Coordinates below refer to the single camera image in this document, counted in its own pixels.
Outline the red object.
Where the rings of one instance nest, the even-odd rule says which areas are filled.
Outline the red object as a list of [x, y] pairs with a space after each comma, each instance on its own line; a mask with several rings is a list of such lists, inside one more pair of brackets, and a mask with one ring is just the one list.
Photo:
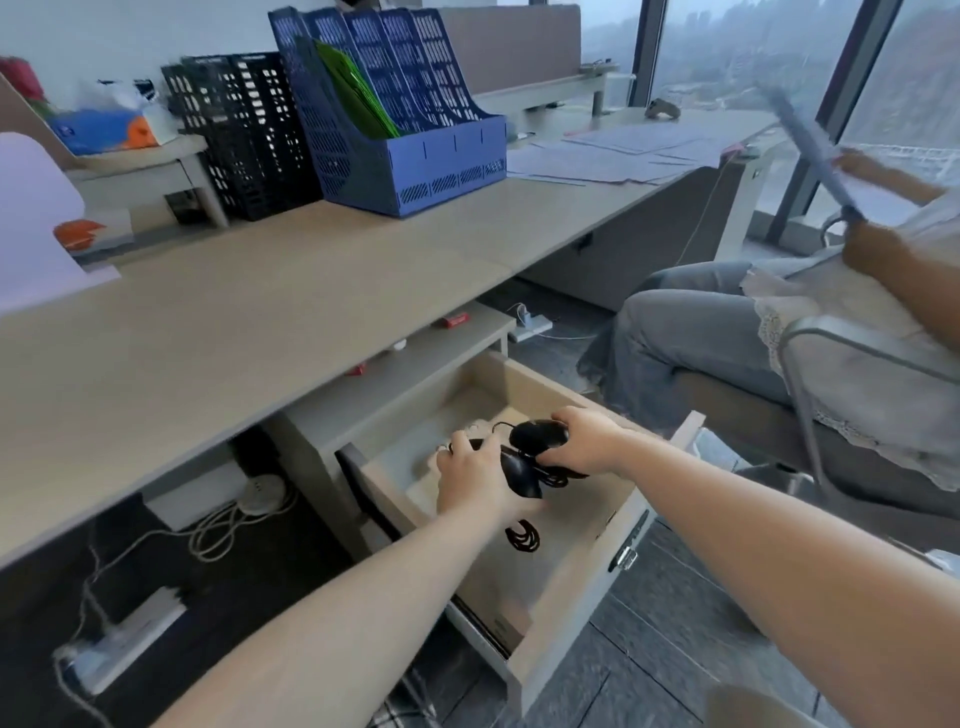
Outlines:
[[0, 55], [0, 74], [31, 104], [48, 103], [42, 85], [29, 61], [14, 55]]

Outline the orange and white packet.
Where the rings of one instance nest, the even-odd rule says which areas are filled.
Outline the orange and white packet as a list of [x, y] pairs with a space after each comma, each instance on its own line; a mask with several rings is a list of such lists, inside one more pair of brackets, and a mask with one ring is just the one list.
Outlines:
[[54, 238], [72, 256], [80, 255], [93, 247], [107, 227], [99, 222], [78, 219], [54, 227]]

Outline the blue plastic file holder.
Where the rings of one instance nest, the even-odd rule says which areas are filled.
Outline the blue plastic file holder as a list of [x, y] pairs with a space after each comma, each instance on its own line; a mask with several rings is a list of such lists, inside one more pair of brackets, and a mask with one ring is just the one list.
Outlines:
[[[325, 200], [402, 219], [505, 179], [507, 120], [474, 102], [437, 9], [286, 6], [268, 18]], [[351, 57], [401, 137], [354, 126], [315, 41]]]

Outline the dark window frame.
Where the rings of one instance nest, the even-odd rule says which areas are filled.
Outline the dark window frame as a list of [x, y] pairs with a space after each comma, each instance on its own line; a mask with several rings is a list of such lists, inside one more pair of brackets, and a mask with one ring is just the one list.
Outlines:
[[[669, 0], [638, 2], [638, 28], [631, 66], [634, 80], [628, 97], [632, 107], [646, 106], [652, 99]], [[849, 125], [903, 3], [904, 0], [861, 0], [815, 116], [833, 141], [839, 141]], [[766, 243], [788, 249], [784, 239], [787, 226], [807, 215], [819, 187], [810, 164], [798, 161], [776, 213], [761, 220]]]

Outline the person's left hand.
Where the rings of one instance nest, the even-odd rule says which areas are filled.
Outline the person's left hand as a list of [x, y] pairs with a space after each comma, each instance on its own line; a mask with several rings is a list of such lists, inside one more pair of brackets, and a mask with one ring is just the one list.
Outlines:
[[[491, 434], [483, 443], [500, 443], [500, 440], [498, 435]], [[438, 516], [468, 514], [494, 528], [507, 528], [545, 508], [543, 499], [514, 494], [502, 471], [483, 471], [480, 446], [474, 448], [467, 431], [452, 434], [449, 446], [437, 452], [436, 464]]]

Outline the black plastic file holder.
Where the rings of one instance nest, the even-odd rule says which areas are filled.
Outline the black plastic file holder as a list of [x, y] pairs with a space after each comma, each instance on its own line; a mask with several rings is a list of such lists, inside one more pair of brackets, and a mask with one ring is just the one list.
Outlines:
[[254, 222], [322, 199], [279, 52], [183, 56], [161, 71], [169, 110], [206, 141], [229, 216]]

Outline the person's right hand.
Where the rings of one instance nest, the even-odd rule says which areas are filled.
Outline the person's right hand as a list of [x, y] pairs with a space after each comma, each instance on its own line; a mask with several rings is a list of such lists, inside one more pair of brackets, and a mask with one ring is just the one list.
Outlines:
[[623, 464], [634, 431], [599, 412], [576, 406], [558, 409], [552, 419], [566, 426], [568, 439], [538, 455], [540, 465], [563, 467], [585, 476], [626, 473]]

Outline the beige drawer cabinet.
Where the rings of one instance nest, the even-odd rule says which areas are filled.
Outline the beige drawer cabinet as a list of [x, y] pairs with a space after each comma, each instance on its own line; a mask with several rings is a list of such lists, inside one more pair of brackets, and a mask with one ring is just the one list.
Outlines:
[[368, 495], [337, 455], [476, 356], [507, 353], [511, 317], [478, 301], [463, 312], [465, 322], [429, 325], [404, 348], [378, 354], [364, 373], [331, 380], [262, 422], [285, 474], [355, 562], [371, 554], [362, 529], [370, 519], [362, 504]]

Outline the grey office chair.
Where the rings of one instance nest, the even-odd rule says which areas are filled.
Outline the grey office chair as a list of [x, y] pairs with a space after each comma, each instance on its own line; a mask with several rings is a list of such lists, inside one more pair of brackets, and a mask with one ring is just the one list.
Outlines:
[[925, 331], [839, 246], [742, 285], [789, 403], [681, 370], [678, 383], [729, 443], [810, 477], [810, 503], [960, 578], [960, 354]]

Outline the large white paper sheet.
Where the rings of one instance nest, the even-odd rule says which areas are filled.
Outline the large white paper sheet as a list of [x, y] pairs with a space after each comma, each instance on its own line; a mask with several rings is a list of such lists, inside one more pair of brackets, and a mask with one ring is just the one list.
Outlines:
[[120, 278], [83, 268], [55, 236], [85, 215], [84, 201], [42, 145], [0, 132], [0, 318]]

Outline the white box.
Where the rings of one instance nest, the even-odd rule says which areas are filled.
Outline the white box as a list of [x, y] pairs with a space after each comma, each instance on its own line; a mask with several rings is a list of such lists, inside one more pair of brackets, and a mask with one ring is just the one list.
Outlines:
[[208, 467], [174, 484], [153, 484], [141, 492], [145, 507], [164, 527], [185, 531], [243, 494], [248, 478], [234, 461]]

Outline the black computer mouse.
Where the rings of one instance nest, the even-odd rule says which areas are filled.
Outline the black computer mouse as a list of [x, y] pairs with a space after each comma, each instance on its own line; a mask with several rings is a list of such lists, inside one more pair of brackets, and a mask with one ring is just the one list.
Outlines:
[[500, 446], [500, 466], [510, 491], [528, 500], [541, 500], [543, 490], [536, 468], [518, 451]]
[[537, 459], [550, 451], [550, 418], [527, 420], [515, 425], [509, 433], [509, 444], [520, 454]]

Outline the green folders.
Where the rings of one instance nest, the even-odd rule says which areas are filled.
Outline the green folders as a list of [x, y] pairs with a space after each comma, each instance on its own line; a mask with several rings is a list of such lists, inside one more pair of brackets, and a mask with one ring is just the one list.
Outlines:
[[400, 138], [400, 129], [352, 58], [330, 44], [315, 40], [314, 45], [342, 108], [356, 129], [370, 140]]

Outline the blue paper folder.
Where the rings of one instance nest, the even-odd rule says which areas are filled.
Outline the blue paper folder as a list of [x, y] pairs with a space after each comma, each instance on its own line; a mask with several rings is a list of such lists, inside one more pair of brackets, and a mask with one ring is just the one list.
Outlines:
[[770, 106], [779, 125], [807, 162], [815, 180], [839, 205], [840, 219], [858, 224], [865, 220], [848, 186], [834, 168], [838, 152], [826, 132], [813, 119], [802, 116], [786, 92], [776, 86], [758, 82], [758, 93]]

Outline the blue tissue box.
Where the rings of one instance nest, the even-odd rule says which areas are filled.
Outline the blue tissue box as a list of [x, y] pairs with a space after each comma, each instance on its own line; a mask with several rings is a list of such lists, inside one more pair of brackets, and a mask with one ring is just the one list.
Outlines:
[[140, 110], [70, 111], [52, 116], [47, 124], [75, 156], [156, 148], [179, 136], [177, 121], [155, 104]]

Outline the white plastic bag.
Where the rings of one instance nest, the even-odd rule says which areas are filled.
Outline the white plastic bag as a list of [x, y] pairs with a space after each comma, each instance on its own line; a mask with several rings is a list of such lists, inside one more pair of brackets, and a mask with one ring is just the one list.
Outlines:
[[77, 111], [142, 113], [157, 103], [159, 94], [150, 79], [97, 79], [78, 83]]

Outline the grey desk modesty panel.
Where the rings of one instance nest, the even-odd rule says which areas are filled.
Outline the grey desk modesty panel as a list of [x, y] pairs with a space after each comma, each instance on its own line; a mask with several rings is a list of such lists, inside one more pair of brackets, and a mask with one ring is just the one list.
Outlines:
[[702, 168], [663, 185], [633, 207], [550, 253], [518, 276], [559, 294], [618, 311], [652, 274], [714, 261], [730, 183]]

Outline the person's right forearm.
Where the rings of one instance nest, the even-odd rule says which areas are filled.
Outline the person's right forearm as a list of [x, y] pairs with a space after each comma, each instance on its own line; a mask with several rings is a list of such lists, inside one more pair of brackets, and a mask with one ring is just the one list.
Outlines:
[[792, 496], [628, 432], [616, 470], [854, 728], [960, 728], [960, 580]]

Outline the beige desk riser shelf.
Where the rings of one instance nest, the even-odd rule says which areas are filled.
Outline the beige desk riser shelf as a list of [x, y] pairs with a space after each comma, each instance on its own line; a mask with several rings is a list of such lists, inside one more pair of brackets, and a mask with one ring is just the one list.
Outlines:
[[226, 229], [229, 218], [201, 160], [208, 148], [203, 136], [182, 134], [158, 147], [77, 156], [66, 176], [97, 210], [140, 208], [191, 191], [211, 223]]

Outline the spread of white papers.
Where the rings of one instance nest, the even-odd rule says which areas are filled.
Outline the spread of white papers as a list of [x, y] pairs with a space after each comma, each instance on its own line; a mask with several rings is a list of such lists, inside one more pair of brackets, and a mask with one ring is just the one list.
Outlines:
[[657, 186], [718, 169], [751, 143], [714, 124], [649, 122], [532, 140], [507, 152], [507, 175], [562, 184]]

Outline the grey desk divider screen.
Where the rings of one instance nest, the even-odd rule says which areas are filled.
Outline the grey desk divider screen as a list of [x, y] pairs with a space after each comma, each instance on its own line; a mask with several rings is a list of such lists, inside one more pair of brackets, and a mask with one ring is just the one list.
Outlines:
[[441, 6], [438, 12], [473, 95], [580, 72], [582, 13], [576, 4]]

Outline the person's left forearm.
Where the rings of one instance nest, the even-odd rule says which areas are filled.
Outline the person's left forearm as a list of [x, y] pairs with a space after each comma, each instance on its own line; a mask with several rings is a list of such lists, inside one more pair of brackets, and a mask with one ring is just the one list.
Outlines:
[[468, 571], [533, 500], [445, 510], [316, 589], [192, 685], [151, 728], [365, 728]]

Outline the open wooden drawer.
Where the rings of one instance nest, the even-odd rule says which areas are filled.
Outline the open wooden drawer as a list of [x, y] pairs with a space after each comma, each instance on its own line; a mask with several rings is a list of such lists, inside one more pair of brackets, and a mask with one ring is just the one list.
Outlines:
[[[510, 425], [562, 407], [601, 405], [485, 350], [415, 394], [348, 445], [347, 472], [400, 535], [436, 514], [435, 452], [450, 434], [507, 437]], [[618, 576], [630, 569], [654, 509], [613, 475], [542, 487], [545, 507], [497, 535], [457, 589], [446, 613], [507, 684], [524, 717]]]

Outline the round white socket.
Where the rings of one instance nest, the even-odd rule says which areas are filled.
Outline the round white socket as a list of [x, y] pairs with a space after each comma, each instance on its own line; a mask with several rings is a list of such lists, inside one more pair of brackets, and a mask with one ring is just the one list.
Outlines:
[[287, 486], [277, 474], [265, 473], [246, 482], [237, 498], [239, 512], [250, 518], [271, 516], [282, 510], [287, 500]]

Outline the small white power strip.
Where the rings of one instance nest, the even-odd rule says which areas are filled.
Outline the small white power strip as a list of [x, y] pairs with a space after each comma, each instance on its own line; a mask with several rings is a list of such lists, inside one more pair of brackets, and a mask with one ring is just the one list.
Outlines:
[[524, 303], [512, 305], [513, 328], [508, 333], [511, 343], [520, 344], [535, 337], [545, 336], [554, 328], [554, 322], [544, 314], [532, 314]]

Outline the white desk leg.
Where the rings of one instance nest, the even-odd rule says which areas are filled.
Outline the white desk leg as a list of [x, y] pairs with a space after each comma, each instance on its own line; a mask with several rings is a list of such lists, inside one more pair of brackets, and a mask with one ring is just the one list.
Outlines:
[[731, 152], [726, 156], [722, 172], [725, 179], [731, 178], [732, 181], [721, 182], [721, 187], [726, 185], [729, 188], [729, 200], [722, 203], [726, 218], [714, 261], [741, 259], [743, 244], [748, 237], [771, 164], [771, 152], [763, 150], [759, 143], [746, 145], [736, 153]]

